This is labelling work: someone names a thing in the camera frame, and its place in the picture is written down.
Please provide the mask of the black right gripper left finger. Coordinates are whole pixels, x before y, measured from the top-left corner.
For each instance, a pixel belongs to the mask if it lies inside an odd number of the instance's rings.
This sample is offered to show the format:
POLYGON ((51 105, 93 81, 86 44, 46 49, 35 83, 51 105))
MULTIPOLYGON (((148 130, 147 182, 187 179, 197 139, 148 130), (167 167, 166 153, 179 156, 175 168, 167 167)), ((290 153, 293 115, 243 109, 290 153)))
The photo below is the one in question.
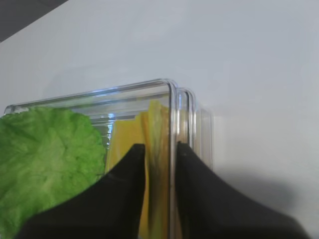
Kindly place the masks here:
POLYGON ((98 182, 30 218, 17 239, 136 239, 145 193, 145 146, 134 144, 98 182))

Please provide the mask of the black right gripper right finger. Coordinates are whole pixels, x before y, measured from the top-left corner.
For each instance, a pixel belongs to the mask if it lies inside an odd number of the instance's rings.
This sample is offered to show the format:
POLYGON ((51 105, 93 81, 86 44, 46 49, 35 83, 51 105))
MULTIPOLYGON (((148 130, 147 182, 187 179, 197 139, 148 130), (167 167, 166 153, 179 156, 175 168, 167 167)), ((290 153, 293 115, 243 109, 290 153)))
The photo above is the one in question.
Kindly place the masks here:
POLYGON ((175 190, 185 239, 309 238, 295 219, 232 188, 181 142, 176 148, 175 190))

